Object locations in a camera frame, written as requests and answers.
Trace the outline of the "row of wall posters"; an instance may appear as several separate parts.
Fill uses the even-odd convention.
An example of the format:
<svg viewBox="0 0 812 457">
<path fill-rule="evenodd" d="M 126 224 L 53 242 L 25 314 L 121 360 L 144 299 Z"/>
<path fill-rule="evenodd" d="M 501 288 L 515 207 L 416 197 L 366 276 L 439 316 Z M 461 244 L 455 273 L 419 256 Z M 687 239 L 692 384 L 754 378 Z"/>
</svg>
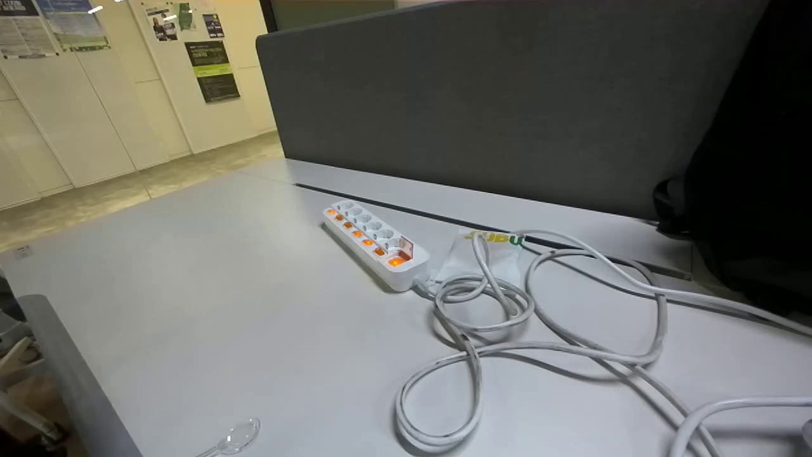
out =
<svg viewBox="0 0 812 457">
<path fill-rule="evenodd" d="M 26 60 L 110 49 L 91 0 L 0 0 L 0 58 Z"/>
</svg>

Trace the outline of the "clear plastic spoon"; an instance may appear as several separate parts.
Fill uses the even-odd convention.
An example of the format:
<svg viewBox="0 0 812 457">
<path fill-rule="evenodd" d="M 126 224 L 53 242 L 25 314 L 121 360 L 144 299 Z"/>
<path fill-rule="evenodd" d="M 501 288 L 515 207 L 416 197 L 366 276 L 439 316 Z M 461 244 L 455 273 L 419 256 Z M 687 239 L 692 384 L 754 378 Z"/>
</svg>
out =
<svg viewBox="0 0 812 457">
<path fill-rule="evenodd" d="M 244 420 L 232 428 L 225 437 L 214 446 L 195 457 L 217 457 L 218 455 L 235 455 L 250 446 L 260 434 L 261 420 L 256 417 Z"/>
</svg>

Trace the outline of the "cluster of small posters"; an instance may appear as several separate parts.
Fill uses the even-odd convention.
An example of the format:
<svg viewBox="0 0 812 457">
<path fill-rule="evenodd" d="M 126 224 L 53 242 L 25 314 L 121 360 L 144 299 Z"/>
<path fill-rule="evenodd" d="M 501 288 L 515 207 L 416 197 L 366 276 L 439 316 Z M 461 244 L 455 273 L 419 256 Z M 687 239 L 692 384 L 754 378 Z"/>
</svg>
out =
<svg viewBox="0 0 812 457">
<path fill-rule="evenodd" d="M 140 0 L 140 7 L 160 43 L 225 37 L 214 0 Z"/>
</svg>

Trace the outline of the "grey desk partition panel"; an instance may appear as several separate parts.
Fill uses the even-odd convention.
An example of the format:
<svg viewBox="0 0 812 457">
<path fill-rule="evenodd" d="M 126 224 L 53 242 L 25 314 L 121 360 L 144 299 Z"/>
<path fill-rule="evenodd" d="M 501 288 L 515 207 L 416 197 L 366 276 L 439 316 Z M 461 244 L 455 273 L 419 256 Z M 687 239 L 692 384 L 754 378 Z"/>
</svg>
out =
<svg viewBox="0 0 812 457">
<path fill-rule="evenodd" d="M 768 1 L 437 2 L 256 52 L 288 158 L 653 219 Z"/>
</svg>

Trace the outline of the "clear plastic bag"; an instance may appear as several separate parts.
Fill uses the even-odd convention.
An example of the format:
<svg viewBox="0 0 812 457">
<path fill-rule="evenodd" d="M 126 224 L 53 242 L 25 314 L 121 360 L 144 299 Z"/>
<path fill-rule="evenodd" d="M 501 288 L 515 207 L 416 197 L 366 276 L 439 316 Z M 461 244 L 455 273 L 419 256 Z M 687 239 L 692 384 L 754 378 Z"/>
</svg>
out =
<svg viewBox="0 0 812 457">
<path fill-rule="evenodd" d="M 463 274 L 482 275 L 475 256 L 473 240 L 481 235 L 484 243 L 476 244 L 484 255 L 485 263 L 496 279 L 520 283 L 519 257 L 523 251 L 524 237 L 513 232 L 488 232 L 481 230 L 461 229 L 455 236 L 450 251 L 444 259 L 433 280 L 446 281 L 451 277 Z"/>
</svg>

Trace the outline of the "black poster with green band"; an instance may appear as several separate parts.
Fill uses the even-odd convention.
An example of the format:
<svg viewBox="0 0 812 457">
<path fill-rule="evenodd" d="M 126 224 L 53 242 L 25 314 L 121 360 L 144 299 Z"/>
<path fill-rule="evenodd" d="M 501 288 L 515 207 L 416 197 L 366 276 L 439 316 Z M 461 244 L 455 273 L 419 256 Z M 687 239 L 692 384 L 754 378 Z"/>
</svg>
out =
<svg viewBox="0 0 812 457">
<path fill-rule="evenodd" d="M 189 41 L 185 49 L 206 103 L 240 98 L 240 90 L 222 40 Z"/>
</svg>

